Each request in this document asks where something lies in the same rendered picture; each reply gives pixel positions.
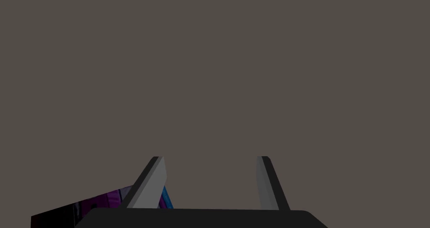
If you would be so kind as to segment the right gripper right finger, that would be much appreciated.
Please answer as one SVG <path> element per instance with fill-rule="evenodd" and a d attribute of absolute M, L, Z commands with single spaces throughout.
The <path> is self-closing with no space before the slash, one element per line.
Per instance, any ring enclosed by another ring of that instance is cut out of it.
<path fill-rule="evenodd" d="M 256 178 L 262 210 L 290 210 L 279 178 L 268 156 L 257 157 Z"/>

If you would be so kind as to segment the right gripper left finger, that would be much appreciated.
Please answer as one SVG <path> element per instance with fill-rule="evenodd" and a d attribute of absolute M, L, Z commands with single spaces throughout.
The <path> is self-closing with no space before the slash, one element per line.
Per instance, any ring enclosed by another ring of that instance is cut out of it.
<path fill-rule="evenodd" d="M 152 157 L 128 192 L 126 207 L 156 209 L 166 180 L 164 157 Z"/>

